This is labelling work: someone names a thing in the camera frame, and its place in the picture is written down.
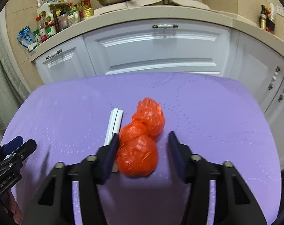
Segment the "left hand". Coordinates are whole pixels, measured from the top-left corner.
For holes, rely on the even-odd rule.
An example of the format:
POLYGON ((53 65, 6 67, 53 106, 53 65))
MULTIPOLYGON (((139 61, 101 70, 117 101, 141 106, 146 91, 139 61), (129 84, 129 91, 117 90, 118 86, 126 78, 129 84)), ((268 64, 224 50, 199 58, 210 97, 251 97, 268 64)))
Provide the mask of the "left hand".
POLYGON ((22 221, 22 212, 9 190, 0 199, 0 224, 22 224, 22 221))

